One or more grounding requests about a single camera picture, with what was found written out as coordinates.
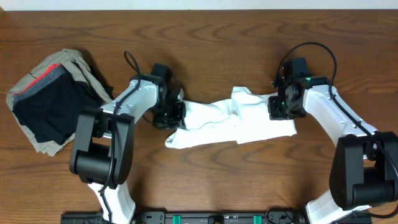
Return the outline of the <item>white t-shirt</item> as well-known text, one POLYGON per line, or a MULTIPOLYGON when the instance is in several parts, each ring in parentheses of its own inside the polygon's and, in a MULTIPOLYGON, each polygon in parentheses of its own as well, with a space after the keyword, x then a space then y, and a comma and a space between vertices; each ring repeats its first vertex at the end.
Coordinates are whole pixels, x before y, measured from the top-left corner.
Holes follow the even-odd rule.
POLYGON ((165 141, 172 149, 234 141, 237 144, 297 134, 292 120, 270 119, 268 99, 245 86, 235 86, 229 99, 214 103, 185 100, 185 128, 178 128, 165 141))

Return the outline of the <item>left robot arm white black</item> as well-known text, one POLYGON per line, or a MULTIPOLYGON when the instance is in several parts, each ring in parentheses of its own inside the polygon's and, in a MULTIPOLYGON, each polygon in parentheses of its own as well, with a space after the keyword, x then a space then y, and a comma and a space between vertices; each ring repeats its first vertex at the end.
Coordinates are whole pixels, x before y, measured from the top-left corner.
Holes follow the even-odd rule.
POLYGON ((162 76, 139 75, 113 101, 87 108, 78 117, 70 171, 94 191, 105 223, 131 223, 136 204, 127 177, 134 150, 134 130, 145 112, 154 113, 158 129, 185 126, 184 91, 171 89, 162 76))

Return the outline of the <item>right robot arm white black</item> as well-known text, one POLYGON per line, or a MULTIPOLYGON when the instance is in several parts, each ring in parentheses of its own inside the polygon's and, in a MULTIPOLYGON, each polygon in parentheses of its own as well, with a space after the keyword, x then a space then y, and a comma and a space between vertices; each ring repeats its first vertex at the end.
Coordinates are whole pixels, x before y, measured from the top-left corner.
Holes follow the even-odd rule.
POLYGON ((268 99, 271 120, 312 115, 336 147, 329 189, 305 206, 306 223, 371 218, 367 209, 397 202, 397 135, 361 119, 325 77, 297 78, 268 99))

